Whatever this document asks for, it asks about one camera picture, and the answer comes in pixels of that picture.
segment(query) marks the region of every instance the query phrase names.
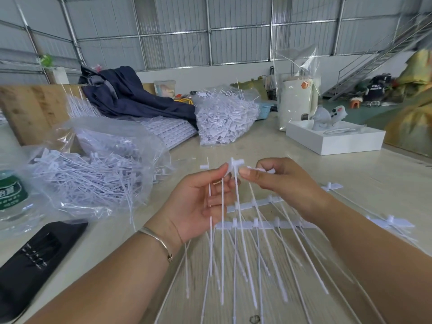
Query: black phone case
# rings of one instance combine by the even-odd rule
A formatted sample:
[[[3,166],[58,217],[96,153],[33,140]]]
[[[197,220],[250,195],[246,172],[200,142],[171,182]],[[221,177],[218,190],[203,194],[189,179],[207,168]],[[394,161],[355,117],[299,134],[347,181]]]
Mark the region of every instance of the black phone case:
[[[12,321],[28,308],[87,226],[46,224],[0,267],[0,323]]]

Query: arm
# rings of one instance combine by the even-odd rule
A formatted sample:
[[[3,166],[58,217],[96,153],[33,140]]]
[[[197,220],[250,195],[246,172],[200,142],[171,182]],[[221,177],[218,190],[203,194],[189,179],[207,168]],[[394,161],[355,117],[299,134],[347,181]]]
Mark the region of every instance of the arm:
[[[432,318],[432,257],[333,198],[292,159],[268,158],[240,175],[278,193],[316,224],[389,323],[428,323]]]
[[[147,223],[175,255],[186,241],[201,235],[222,218],[221,189],[209,184],[220,180],[228,165],[187,175],[172,191],[162,208]],[[224,179],[224,198],[233,201],[235,186]],[[46,304],[27,324],[138,323],[169,262],[165,248],[153,237],[135,233],[117,250]]]

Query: hand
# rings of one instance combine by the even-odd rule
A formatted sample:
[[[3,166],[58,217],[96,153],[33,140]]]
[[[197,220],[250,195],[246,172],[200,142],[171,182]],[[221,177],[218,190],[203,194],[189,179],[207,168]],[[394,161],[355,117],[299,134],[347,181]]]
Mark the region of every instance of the hand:
[[[265,158],[257,168],[275,169],[275,174],[242,167],[241,177],[258,184],[262,189],[276,192],[308,222],[320,212],[331,196],[321,189],[310,175],[290,158]]]
[[[201,171],[185,176],[171,192],[162,208],[146,223],[169,243],[175,253],[183,243],[210,229],[222,220],[222,185],[220,180],[228,170],[224,163],[218,169]],[[224,216],[226,206],[234,203],[232,189],[235,180],[231,174],[224,177]]]

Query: blue plastic basket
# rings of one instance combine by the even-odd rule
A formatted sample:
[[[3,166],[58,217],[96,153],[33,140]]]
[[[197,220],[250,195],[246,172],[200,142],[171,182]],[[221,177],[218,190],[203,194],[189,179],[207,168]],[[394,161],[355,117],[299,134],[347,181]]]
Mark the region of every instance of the blue plastic basket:
[[[260,104],[260,115],[258,116],[257,120],[266,119],[274,103],[272,101],[261,101],[259,104]]]

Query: white wall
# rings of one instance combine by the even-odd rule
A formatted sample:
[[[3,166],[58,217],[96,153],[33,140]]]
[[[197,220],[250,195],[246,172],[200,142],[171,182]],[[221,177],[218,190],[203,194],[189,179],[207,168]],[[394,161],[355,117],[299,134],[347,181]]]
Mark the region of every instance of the white wall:
[[[398,76],[405,68],[405,61],[411,54],[412,52],[407,52],[390,59],[376,71],[375,75],[382,72],[390,72],[393,76]],[[363,60],[367,60],[370,57],[371,56],[362,56],[352,65],[361,63]],[[319,71],[321,73],[321,93],[335,85],[338,81],[339,70],[343,69],[343,67],[357,58],[358,56],[320,57]],[[286,72],[289,72],[290,63],[288,61],[278,61],[277,64],[286,67]],[[246,63],[240,65],[217,65],[212,67],[157,70],[138,72],[137,74],[143,83],[174,79],[177,82],[175,86],[176,93],[187,93],[222,84],[231,84],[236,82],[237,79],[240,82],[248,81],[252,78],[256,79],[258,76],[268,75],[271,65],[273,65],[273,62]]]

